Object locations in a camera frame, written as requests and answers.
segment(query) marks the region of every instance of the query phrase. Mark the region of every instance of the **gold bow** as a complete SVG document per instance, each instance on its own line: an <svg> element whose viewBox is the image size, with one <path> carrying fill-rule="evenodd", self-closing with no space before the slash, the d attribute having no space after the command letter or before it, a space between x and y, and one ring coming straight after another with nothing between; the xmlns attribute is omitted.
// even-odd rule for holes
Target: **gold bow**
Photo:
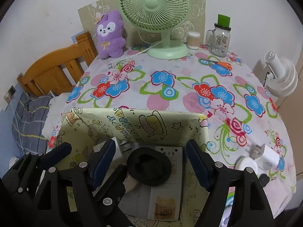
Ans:
<svg viewBox="0 0 303 227"><path fill-rule="evenodd" d="M100 43L101 46L103 46L103 50L107 49L107 45L110 45L110 42L106 43Z"/></svg>

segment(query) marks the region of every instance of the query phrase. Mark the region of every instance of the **stuffed animal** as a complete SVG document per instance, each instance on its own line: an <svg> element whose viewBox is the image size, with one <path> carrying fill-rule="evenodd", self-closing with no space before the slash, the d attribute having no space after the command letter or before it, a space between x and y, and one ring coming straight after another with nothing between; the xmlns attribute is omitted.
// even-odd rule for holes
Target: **stuffed animal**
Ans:
<svg viewBox="0 0 303 227"><path fill-rule="evenodd" d="M99 58L118 58L126 44L122 37L123 21L118 10L105 13L97 23L97 49Z"/></svg>

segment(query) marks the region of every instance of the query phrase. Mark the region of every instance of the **fan base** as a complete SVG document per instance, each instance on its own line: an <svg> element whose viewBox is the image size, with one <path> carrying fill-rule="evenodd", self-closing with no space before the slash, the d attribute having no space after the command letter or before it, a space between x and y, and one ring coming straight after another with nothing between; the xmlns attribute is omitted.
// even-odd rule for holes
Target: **fan base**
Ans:
<svg viewBox="0 0 303 227"><path fill-rule="evenodd" d="M189 49L186 44L181 43L180 41L170 40L170 47L163 47L162 43L156 45L155 47L149 49L147 53L154 58L158 59L178 59L188 55Z"/></svg>

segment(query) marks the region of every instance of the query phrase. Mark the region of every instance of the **fan pole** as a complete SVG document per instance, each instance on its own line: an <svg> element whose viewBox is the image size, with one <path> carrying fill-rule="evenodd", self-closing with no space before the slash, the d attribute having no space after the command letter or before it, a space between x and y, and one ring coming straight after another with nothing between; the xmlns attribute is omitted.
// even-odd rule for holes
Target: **fan pole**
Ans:
<svg viewBox="0 0 303 227"><path fill-rule="evenodd" d="M164 32L161 32L161 39L162 39L162 46L164 48L170 47L170 31L166 30Z"/></svg>

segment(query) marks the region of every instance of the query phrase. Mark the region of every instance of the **cotton swab container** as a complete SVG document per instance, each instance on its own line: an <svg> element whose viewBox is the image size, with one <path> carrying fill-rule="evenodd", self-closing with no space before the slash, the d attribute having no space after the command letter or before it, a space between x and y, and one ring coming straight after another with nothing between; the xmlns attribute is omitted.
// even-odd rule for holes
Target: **cotton swab container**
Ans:
<svg viewBox="0 0 303 227"><path fill-rule="evenodd" d="M187 32L187 47L192 50L197 50L199 48L201 41L201 34L197 31Z"/></svg>

